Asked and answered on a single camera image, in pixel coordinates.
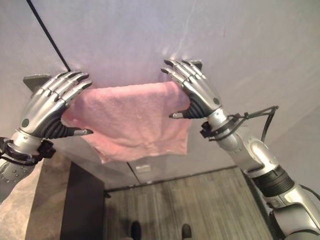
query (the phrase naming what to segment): robotic hand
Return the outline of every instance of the robotic hand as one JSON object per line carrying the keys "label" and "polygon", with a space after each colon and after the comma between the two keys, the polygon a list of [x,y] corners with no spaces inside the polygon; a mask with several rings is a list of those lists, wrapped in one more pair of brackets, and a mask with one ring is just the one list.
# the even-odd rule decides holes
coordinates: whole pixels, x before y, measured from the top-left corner
{"label": "robotic hand", "polygon": [[[244,174],[252,179],[272,208],[270,220],[280,238],[318,239],[320,235],[320,211],[309,199],[302,187],[295,183],[279,165],[263,143],[277,106],[252,114],[228,115],[220,97],[212,90],[198,67],[198,61],[164,61],[170,67],[168,74],[189,96],[190,107],[170,115],[171,118],[207,118],[201,134],[226,150]],[[241,124],[250,118],[268,115],[261,140],[251,135]]]}
{"label": "robotic hand", "polygon": [[42,158],[55,153],[53,143],[44,139],[92,134],[90,129],[67,127],[61,117],[72,99],[89,87],[89,74],[64,72],[37,89],[26,105],[20,126],[11,139],[0,137],[0,188],[5,199],[13,187],[28,176]]}

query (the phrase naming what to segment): black cable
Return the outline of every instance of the black cable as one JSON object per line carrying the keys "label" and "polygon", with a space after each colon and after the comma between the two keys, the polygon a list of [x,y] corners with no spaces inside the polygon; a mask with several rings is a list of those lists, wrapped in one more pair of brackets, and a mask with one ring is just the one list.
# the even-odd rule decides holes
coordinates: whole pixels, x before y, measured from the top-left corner
{"label": "black cable", "polygon": [[268,128],[269,128],[271,121],[272,121],[272,119],[276,113],[276,110],[278,108],[279,108],[278,106],[270,106],[266,109],[256,111],[253,113],[245,112],[243,116],[241,116],[239,114],[228,115],[228,117],[238,118],[238,119],[241,119],[241,121],[228,134],[226,134],[222,137],[219,137],[219,138],[210,138],[209,141],[221,141],[223,139],[226,139],[231,134],[233,134],[246,120],[253,119],[256,117],[261,117],[261,116],[268,116],[268,118],[265,121],[264,128],[263,128],[262,135],[261,135],[261,141],[265,142]]}
{"label": "black cable", "polygon": [[35,18],[37,19],[38,23],[40,24],[40,26],[41,26],[42,30],[44,31],[46,37],[49,39],[52,47],[54,48],[54,50],[55,50],[56,53],[58,54],[58,56],[59,56],[60,60],[62,61],[63,65],[64,65],[65,68],[68,70],[68,72],[70,72],[71,70],[70,70],[70,67],[69,67],[68,63],[66,62],[66,60],[65,60],[64,57],[62,56],[59,48],[57,47],[57,45],[56,45],[56,43],[55,43],[55,41],[54,41],[53,38],[51,37],[48,29],[46,28],[44,22],[42,21],[41,17],[39,16],[39,14],[38,14],[35,6],[34,6],[33,3],[31,2],[31,0],[26,0],[26,2],[28,3],[31,11],[33,12],[33,14],[34,14]]}
{"label": "black cable", "polygon": [[304,185],[301,185],[301,184],[300,184],[300,186],[303,189],[305,189],[305,190],[309,191],[310,193],[312,193],[320,201],[320,195],[318,193],[316,193],[314,190],[312,190],[311,188],[309,188],[307,186],[304,186]]}

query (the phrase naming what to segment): towel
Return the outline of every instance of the towel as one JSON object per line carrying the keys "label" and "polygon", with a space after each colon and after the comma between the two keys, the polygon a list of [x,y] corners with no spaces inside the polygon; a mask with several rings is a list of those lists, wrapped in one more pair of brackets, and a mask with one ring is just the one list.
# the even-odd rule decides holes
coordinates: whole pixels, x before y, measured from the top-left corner
{"label": "towel", "polygon": [[127,162],[147,156],[185,155],[191,120],[169,115],[189,104],[172,81],[87,89],[62,119],[70,126],[94,131],[82,138],[102,163]]}

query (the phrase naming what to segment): shoe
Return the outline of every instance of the shoe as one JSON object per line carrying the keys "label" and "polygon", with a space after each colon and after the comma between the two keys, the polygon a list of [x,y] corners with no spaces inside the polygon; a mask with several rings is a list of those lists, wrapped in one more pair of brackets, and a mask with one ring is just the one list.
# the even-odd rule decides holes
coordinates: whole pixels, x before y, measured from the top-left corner
{"label": "shoe", "polygon": [[182,240],[191,239],[192,232],[189,224],[183,224],[182,226]]}
{"label": "shoe", "polygon": [[133,240],[141,240],[141,225],[138,221],[134,221],[131,224],[131,238]]}

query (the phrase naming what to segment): gray floor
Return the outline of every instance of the gray floor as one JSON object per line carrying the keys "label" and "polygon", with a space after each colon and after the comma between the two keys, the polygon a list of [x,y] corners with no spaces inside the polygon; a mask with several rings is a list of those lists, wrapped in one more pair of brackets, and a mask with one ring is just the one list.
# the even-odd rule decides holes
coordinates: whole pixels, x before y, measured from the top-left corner
{"label": "gray floor", "polygon": [[130,235],[139,221],[143,240],[179,240],[181,227],[193,239],[271,239],[238,168],[112,192],[105,200],[107,240]]}

